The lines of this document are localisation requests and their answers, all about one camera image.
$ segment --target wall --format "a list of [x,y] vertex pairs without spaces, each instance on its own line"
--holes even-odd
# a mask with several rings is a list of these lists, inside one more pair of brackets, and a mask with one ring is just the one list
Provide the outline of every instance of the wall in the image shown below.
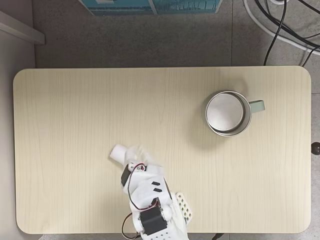
[[[0,11],[32,26],[31,0],[0,0]],[[0,239],[37,240],[16,224],[13,79],[22,69],[35,67],[32,43],[0,30]]]
[[0,0],[0,11],[29,27],[33,26],[31,0]]

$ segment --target wire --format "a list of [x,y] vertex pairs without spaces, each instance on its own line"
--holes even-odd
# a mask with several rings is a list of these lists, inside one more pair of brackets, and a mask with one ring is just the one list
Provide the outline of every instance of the wire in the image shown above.
[[315,34],[315,35],[307,36],[304,39],[310,39],[310,38],[313,38],[313,37],[316,37],[316,36],[319,36],[319,35],[320,35],[320,32]]
[[142,165],[144,166],[144,168],[146,168],[146,166],[145,166],[143,163],[139,163],[139,164],[135,165],[135,167],[133,168],[133,170],[132,170],[132,172],[131,172],[131,174],[130,174],[129,182],[128,182],[128,195],[129,195],[130,202],[132,203],[132,205],[133,205],[137,210],[145,211],[145,210],[149,210],[149,209],[151,209],[151,208],[154,208],[154,207],[157,205],[158,201],[156,200],[153,204],[151,204],[151,205],[148,206],[148,207],[139,208],[139,207],[137,207],[137,205],[135,205],[135,203],[132,201],[132,199],[131,199],[131,194],[130,194],[130,191],[129,191],[129,186],[130,186],[132,174],[134,173],[134,171],[136,170],[137,167],[142,166]]
[[320,14],[320,11],[316,8],[314,8],[313,6],[309,5],[308,3],[306,3],[303,0],[298,0],[300,3],[302,3],[303,5],[305,5],[306,7],[310,8],[311,10],[315,11],[317,14]]
[[312,49],[312,51],[309,53],[308,57],[306,58],[306,60],[305,60],[304,63],[302,64],[302,67],[304,67],[304,66],[307,64],[309,58],[311,57],[311,54],[312,54],[315,50],[317,50],[317,49],[320,49],[320,47],[315,47],[314,49]]
[[273,40],[272,40],[272,42],[271,42],[271,44],[270,44],[270,46],[269,46],[268,51],[266,52],[263,66],[265,66],[265,65],[267,64],[267,60],[268,60],[270,51],[271,51],[272,47],[274,46],[274,44],[275,44],[275,42],[276,42],[276,40],[277,40],[277,37],[278,37],[278,35],[279,35],[279,32],[280,32],[280,30],[281,30],[282,24],[284,23],[285,15],[286,15],[286,10],[287,10],[287,0],[284,0],[283,13],[282,13],[280,25],[279,25],[278,30],[276,31],[276,33],[275,33],[275,35],[274,35],[274,38],[273,38]]
[[[259,7],[259,9],[262,11],[262,13],[271,21],[273,22],[275,25],[277,25],[279,27],[280,23],[274,19],[272,16],[270,16],[266,10],[262,7],[262,5],[260,4],[259,0],[254,0],[256,5]],[[297,34],[295,31],[293,31],[292,29],[286,27],[286,26],[282,26],[282,29],[284,31],[286,31],[287,33],[289,33],[290,35],[292,35],[293,37],[295,37],[296,39],[300,40],[301,42],[305,43],[305,44],[308,44],[314,48],[316,47],[320,47],[320,45],[314,43],[314,42],[311,42],[307,39],[304,39],[302,36],[300,36],[299,34]]]
[[272,16],[272,15],[271,15],[271,12],[270,12],[268,0],[264,0],[264,4],[265,4],[265,7],[266,7],[266,10],[268,11],[268,14],[269,14],[270,16]]
[[[274,20],[276,20],[278,23],[280,23],[280,20],[278,20],[277,18],[275,18],[274,16],[272,16],[271,12],[270,12],[270,8],[269,8],[269,4],[268,4],[268,1],[269,0],[264,0],[264,4],[265,4],[265,8],[269,14],[270,17],[272,17]],[[285,26],[286,28],[288,28],[290,31],[292,31],[293,33],[295,33],[294,30],[292,30],[288,25],[286,25],[285,23],[282,24],[283,26]],[[310,39],[310,38],[313,38],[313,37],[316,37],[316,36],[319,36],[320,33],[317,33],[317,34],[314,34],[314,35],[311,35],[311,36],[306,36],[306,37],[302,37],[303,39]]]
[[130,218],[132,216],[132,213],[129,213],[123,220],[123,223],[122,223],[122,228],[121,228],[121,233],[122,233],[122,236],[127,239],[127,240],[134,240],[134,239],[137,239],[140,237],[140,234],[138,234],[138,232],[136,231],[135,232],[135,236],[134,237],[129,237],[127,236],[125,233],[124,233],[124,226],[126,224],[126,221],[128,220],[128,218]]
[[[260,28],[262,29],[264,32],[266,32],[267,34],[269,34],[270,36],[274,37],[276,34],[269,30],[268,28],[266,28],[261,22],[258,21],[258,19],[256,19],[256,17],[253,15],[253,13],[251,12],[250,8],[249,8],[249,5],[248,5],[248,1],[247,0],[243,0],[243,4],[244,4],[244,8],[246,10],[246,12],[248,13],[249,17],[252,19],[252,21],[254,21],[254,23]],[[308,48],[308,47],[305,47],[295,41],[292,41],[291,39],[288,39],[286,37],[283,37],[281,35],[278,35],[277,36],[277,39],[279,39],[280,41],[282,42],[285,42],[287,44],[290,44],[298,49],[301,49],[301,50],[304,50],[304,51],[307,51],[308,53],[310,53],[313,49],[312,48]],[[315,55],[318,55],[320,56],[320,52],[318,51],[314,51],[312,52],[312,54],[315,54]]]

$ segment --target white robotic hand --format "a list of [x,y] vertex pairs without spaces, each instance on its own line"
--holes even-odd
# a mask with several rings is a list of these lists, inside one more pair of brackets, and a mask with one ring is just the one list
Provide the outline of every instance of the white robotic hand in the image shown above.
[[187,224],[192,211],[182,193],[170,192],[163,167],[136,147],[116,145],[110,157],[125,166],[121,183],[129,196],[133,225],[141,238],[188,240]]

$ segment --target mint green mug handle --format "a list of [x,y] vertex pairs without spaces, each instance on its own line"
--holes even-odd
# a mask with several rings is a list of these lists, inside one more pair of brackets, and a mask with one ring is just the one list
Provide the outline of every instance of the mint green mug handle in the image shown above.
[[263,100],[250,101],[249,104],[252,113],[261,112],[265,110],[265,103]]

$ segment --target mug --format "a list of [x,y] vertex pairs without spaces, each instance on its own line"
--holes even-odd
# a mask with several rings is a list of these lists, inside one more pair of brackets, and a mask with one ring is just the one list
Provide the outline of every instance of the mug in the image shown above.
[[236,91],[224,90],[213,95],[205,108],[210,129],[223,137],[243,132],[250,124],[252,113],[265,110],[263,100],[249,102]]

